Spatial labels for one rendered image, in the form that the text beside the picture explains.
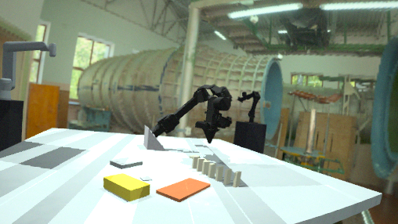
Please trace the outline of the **yellow rectangular block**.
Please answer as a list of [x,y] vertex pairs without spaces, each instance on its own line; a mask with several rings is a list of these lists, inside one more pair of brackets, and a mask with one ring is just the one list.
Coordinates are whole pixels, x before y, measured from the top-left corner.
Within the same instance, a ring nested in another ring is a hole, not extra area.
[[150,195],[149,183],[140,181],[124,173],[103,177],[103,188],[127,201],[137,200]]

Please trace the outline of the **orange flat square tile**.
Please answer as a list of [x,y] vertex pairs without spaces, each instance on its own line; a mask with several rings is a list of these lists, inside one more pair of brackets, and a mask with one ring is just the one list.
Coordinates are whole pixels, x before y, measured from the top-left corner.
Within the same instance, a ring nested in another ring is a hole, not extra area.
[[181,182],[175,182],[170,186],[162,187],[155,193],[168,197],[174,201],[184,201],[185,199],[206,190],[211,184],[196,179],[188,178]]

